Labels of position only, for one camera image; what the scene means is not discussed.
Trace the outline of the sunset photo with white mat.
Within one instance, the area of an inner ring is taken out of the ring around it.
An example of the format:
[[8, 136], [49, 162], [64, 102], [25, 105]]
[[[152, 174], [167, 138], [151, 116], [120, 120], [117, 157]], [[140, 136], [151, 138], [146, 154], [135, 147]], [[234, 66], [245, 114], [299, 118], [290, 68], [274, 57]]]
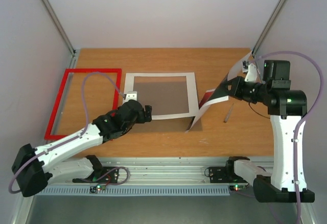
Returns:
[[197, 111], [196, 115], [194, 116], [188, 128], [186, 129], [186, 132], [189, 132], [195, 126], [195, 124], [200, 120], [200, 118], [205, 114], [205, 112], [209, 109], [211, 105], [228, 101], [230, 95], [228, 95], [224, 91], [222, 83], [237, 77], [238, 73], [242, 72], [242, 62], [250, 61], [250, 56], [251, 51], [248, 52], [244, 57], [242, 57], [232, 66], [232, 68], [228, 71], [221, 83], [215, 89], [209, 89], [205, 92], [199, 103], [199, 110]]

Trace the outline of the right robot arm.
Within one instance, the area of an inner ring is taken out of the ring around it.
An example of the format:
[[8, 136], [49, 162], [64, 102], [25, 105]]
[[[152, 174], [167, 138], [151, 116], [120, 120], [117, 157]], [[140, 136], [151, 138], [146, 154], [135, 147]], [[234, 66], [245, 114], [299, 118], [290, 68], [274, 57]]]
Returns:
[[263, 81], [236, 76], [224, 79], [220, 87], [230, 97], [267, 107], [274, 138], [273, 171], [266, 172], [247, 157], [234, 156], [226, 162], [226, 177], [249, 183], [260, 203], [313, 203], [315, 194], [307, 188], [302, 162], [307, 97], [291, 89], [289, 61], [266, 60]]

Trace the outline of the clear handle screwdriver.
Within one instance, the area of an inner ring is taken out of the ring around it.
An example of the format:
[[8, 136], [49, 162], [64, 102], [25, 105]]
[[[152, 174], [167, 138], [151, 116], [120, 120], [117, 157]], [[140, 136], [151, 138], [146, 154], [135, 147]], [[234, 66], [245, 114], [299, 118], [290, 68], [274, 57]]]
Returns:
[[226, 116], [225, 116], [225, 118], [223, 120], [224, 123], [227, 123], [228, 122], [228, 120], [230, 118], [230, 115], [232, 113], [233, 107], [234, 107], [234, 104], [232, 104], [231, 107], [230, 107], [230, 109], [228, 110], [228, 112], [227, 112], [227, 114], [226, 114]]

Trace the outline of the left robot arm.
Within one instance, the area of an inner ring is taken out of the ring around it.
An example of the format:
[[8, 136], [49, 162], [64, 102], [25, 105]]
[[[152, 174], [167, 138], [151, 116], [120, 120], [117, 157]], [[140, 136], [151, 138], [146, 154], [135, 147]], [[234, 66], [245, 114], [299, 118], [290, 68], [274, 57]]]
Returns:
[[86, 150], [118, 139], [127, 134], [135, 124], [152, 120], [152, 106], [142, 106], [129, 100], [115, 110], [100, 115], [82, 130], [48, 145], [20, 147], [12, 165], [13, 178], [8, 191], [21, 193], [24, 197], [42, 191], [52, 179], [59, 175], [56, 166], [66, 159]]

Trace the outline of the white passe-partout mat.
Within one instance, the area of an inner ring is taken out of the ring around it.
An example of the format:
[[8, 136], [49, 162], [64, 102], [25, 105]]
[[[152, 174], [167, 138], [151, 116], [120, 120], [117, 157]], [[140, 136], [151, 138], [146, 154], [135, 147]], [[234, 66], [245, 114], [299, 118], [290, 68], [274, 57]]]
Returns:
[[194, 73], [127, 73], [124, 94], [130, 91], [152, 106], [153, 120], [193, 117], [199, 110]]

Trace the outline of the red picture frame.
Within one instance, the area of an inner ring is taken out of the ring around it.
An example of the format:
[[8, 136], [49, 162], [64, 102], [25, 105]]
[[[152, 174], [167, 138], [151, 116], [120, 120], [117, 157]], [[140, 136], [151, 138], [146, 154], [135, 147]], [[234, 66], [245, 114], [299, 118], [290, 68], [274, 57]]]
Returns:
[[75, 73], [105, 73], [105, 74], [116, 74], [116, 81], [115, 84], [118, 88], [120, 88], [121, 85], [121, 79], [122, 79], [122, 69], [108, 69], [108, 68], [79, 68], [79, 69], [66, 69], [64, 71], [59, 90], [55, 99], [55, 103], [53, 106], [53, 110], [51, 112], [51, 116], [49, 118], [49, 122], [45, 131], [44, 139], [47, 141], [53, 141], [53, 140], [59, 140], [64, 138], [64, 135], [53, 135], [52, 134], [52, 129], [54, 127], [54, 123], [56, 120], [57, 112], [59, 109], [59, 105], [61, 103], [61, 98], [63, 96], [66, 82], [68, 80], [68, 77], [70, 74], [75, 74]]

